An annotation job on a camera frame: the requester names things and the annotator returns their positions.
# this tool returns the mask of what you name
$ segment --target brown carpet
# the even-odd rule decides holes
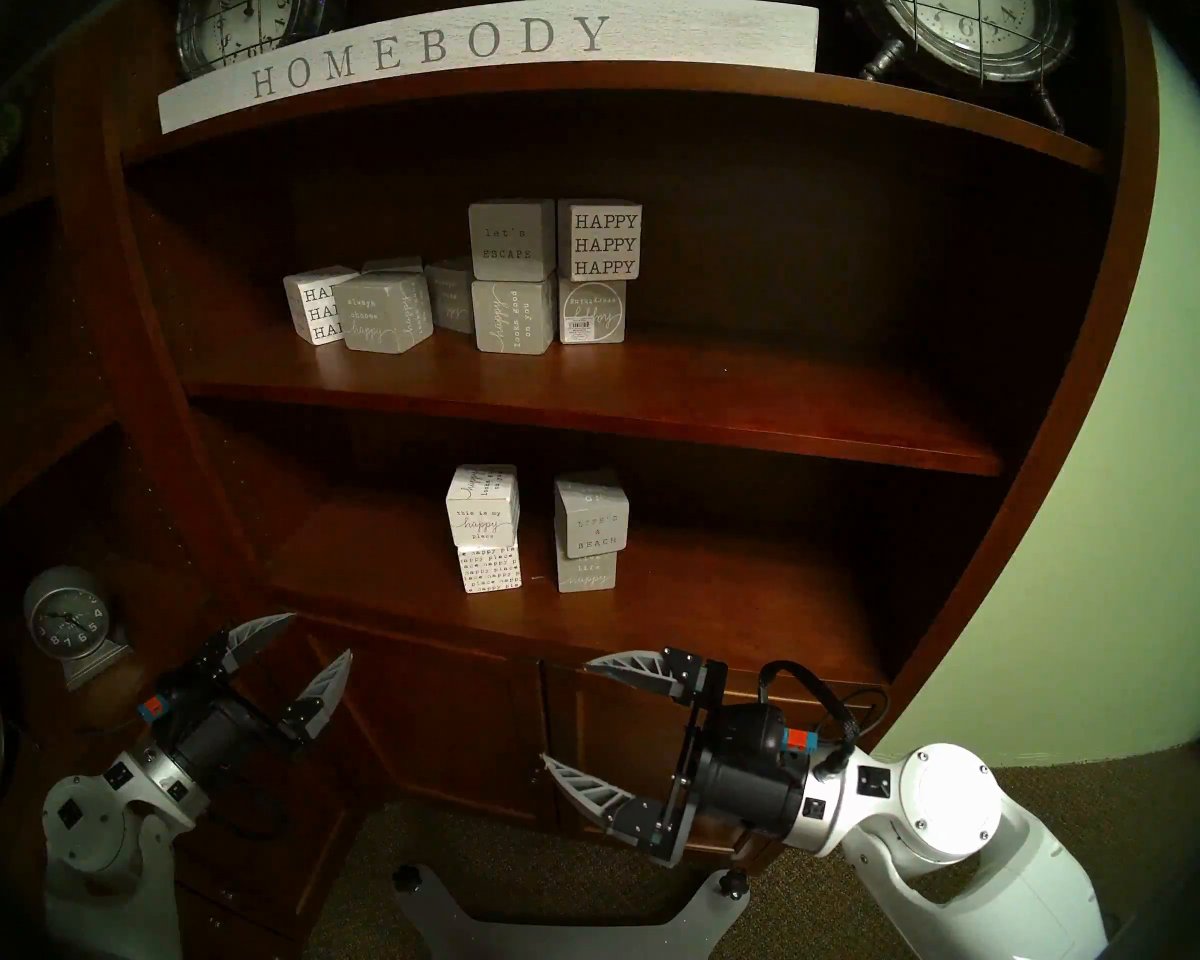
[[[1169,877],[1200,836],[1200,764],[1193,748],[1127,761],[997,770],[1002,787],[1040,816],[1090,872],[1103,910],[1120,920]],[[1169,830],[1163,821],[1180,821]],[[655,920],[696,892],[703,870],[655,866],[635,851],[403,803],[370,816],[307,948],[307,960],[426,958],[395,906],[391,871],[431,866],[481,919]],[[946,900],[974,870],[966,862],[926,878]],[[836,852],[787,851],[752,882],[751,904],[713,960],[911,953]]]

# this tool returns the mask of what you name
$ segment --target black cable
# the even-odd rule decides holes
[[[769,700],[769,685],[784,671],[794,677],[810,695],[822,702],[822,708],[827,709],[835,722],[840,724],[840,728],[845,731],[845,738],[840,740],[840,744],[832,751],[830,756],[814,768],[814,776],[820,781],[824,781],[834,774],[844,773],[845,768],[848,767],[850,756],[853,755],[853,750],[858,745],[858,720],[854,720],[850,710],[845,707],[845,703],[828,688],[826,682],[808,667],[797,665],[793,660],[772,660],[772,662],[760,668],[756,697],[761,702]]]

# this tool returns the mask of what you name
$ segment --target cabinet door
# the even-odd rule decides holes
[[[344,704],[408,796],[554,827],[539,665],[341,626],[312,631],[320,660],[354,653]]]
[[[342,869],[362,815],[314,758],[257,750],[174,844],[178,880],[204,898],[302,940]]]
[[[755,674],[730,674],[726,702],[755,702]],[[782,708],[787,725],[811,730],[822,718],[822,704],[799,697],[787,688],[775,688],[770,700]],[[666,697],[628,688],[611,678],[576,668],[547,666],[546,694],[552,756],[624,788],[634,796],[666,798],[672,772],[684,740],[689,709]],[[581,812],[557,794],[560,827],[574,834],[599,836]],[[686,850],[715,858],[744,851],[750,857],[756,841],[745,841],[746,830],[698,816]]]
[[[178,932],[182,956],[196,960],[298,960],[302,947],[179,886]]]

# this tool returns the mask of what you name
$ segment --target black knob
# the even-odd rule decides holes
[[[391,874],[391,883],[400,894],[413,894],[422,887],[422,875],[413,864],[404,864],[400,870]]]

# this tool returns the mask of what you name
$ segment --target this is my happy place block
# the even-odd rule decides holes
[[[334,286],[342,336],[353,350],[403,354],[431,336],[431,301],[421,274],[371,271]]]
[[[620,198],[562,198],[557,263],[571,282],[629,282],[640,276],[643,206]]]
[[[556,202],[496,198],[468,210],[470,260],[481,282],[540,282],[556,270]]]
[[[520,486],[512,464],[462,464],[445,508],[454,546],[512,546],[520,524]]]
[[[289,300],[293,328],[307,343],[322,346],[342,338],[334,287],[355,278],[350,268],[334,265],[284,277],[284,296]]]
[[[460,546],[458,568],[468,595],[520,588],[520,540],[511,546]]]

